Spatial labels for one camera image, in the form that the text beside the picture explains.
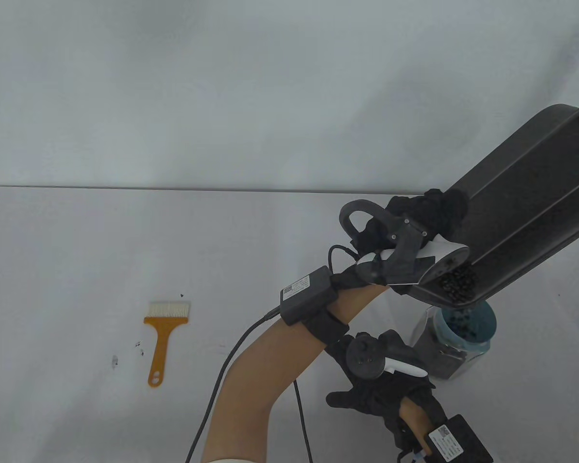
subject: brush bristles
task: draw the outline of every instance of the brush bristles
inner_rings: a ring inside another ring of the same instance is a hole
[[[188,317],[191,305],[188,302],[151,302],[149,317]]]

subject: orange brush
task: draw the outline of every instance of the orange brush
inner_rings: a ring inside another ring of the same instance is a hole
[[[174,328],[189,322],[190,306],[188,302],[150,303],[148,317],[144,318],[144,323],[157,330],[157,347],[154,349],[154,357],[148,375],[148,384],[152,388],[159,387],[163,382],[167,342]]]

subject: brush handle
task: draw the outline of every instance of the brush handle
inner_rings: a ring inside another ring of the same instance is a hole
[[[184,325],[189,321],[186,317],[146,317],[144,323],[153,326],[157,330],[157,347],[154,349],[148,384],[151,388],[158,388],[165,376],[165,357],[170,334],[174,328]]]

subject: label sticker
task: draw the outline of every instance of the label sticker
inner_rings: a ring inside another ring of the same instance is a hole
[[[442,425],[435,431],[430,432],[429,437],[447,462],[452,461],[463,453],[463,449],[457,442],[457,439],[455,439],[455,436],[453,436],[446,425]]]
[[[300,291],[307,289],[309,286],[311,286],[311,278],[307,275],[305,278],[301,278],[296,283],[283,289],[283,300],[290,299],[291,296],[297,295]]]

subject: handle grip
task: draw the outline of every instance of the handle grip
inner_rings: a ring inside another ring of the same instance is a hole
[[[157,346],[154,349],[150,374],[148,375],[148,385],[151,388],[158,388],[165,376],[165,357],[167,355],[167,344],[170,334],[174,328],[188,323],[187,317],[146,317],[144,323],[153,326],[157,330]]]
[[[366,212],[369,216],[375,218],[379,222],[383,223],[386,227],[386,234],[388,238],[391,238],[392,234],[399,229],[400,225],[403,223],[402,218],[393,216],[388,210],[381,207],[379,204],[373,203],[368,199],[356,199],[355,201],[350,201],[341,208],[339,213],[339,222],[345,230],[345,233],[349,235],[352,241],[358,238],[358,230],[354,227],[349,216],[354,212],[358,211]]]

